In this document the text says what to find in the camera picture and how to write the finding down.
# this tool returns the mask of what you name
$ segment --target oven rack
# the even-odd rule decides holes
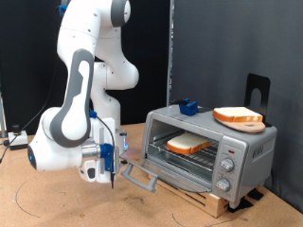
[[[196,166],[202,167],[208,171],[213,171],[215,161],[216,161],[216,156],[217,156],[217,150],[219,146],[219,142],[216,140],[209,139],[207,137],[197,135],[199,137],[203,137],[207,140],[210,141],[210,146],[207,148],[202,148],[199,149],[197,152],[191,153],[191,154],[181,154],[181,153],[176,153],[173,152],[172,150],[167,148],[167,141],[166,140],[161,140],[161,144],[159,143],[151,143],[150,146],[157,148],[159,151],[163,151],[166,153],[169,153],[170,155],[176,156],[180,159],[183,159],[187,162],[190,162]]]

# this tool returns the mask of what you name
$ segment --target oven vent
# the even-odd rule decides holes
[[[263,153],[263,145],[254,150],[253,159],[257,158],[262,153]]]

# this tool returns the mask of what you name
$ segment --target toaster oven knob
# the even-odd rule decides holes
[[[227,179],[220,179],[219,181],[217,181],[216,186],[225,192],[230,189],[230,183]]]
[[[223,159],[220,164],[227,172],[233,170],[235,166],[234,162],[231,159]]]

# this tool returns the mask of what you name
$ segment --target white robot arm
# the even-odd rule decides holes
[[[57,48],[68,70],[65,99],[61,108],[44,112],[28,147],[28,159],[37,170],[75,167],[80,169],[84,180],[100,183],[110,182],[110,170],[118,172],[118,164],[109,162],[109,157],[114,155],[112,160],[118,162],[124,149],[119,135],[120,105],[105,91],[133,88],[138,82],[137,69],[121,50],[121,27],[130,14],[128,0],[69,3]],[[104,62],[94,62],[95,56]],[[109,129],[90,117],[90,97]],[[116,144],[114,153],[108,146],[113,144],[112,137]]]

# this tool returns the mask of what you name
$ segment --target wooden pallet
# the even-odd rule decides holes
[[[158,179],[157,184],[217,218],[227,210],[228,201],[211,193],[192,193]]]

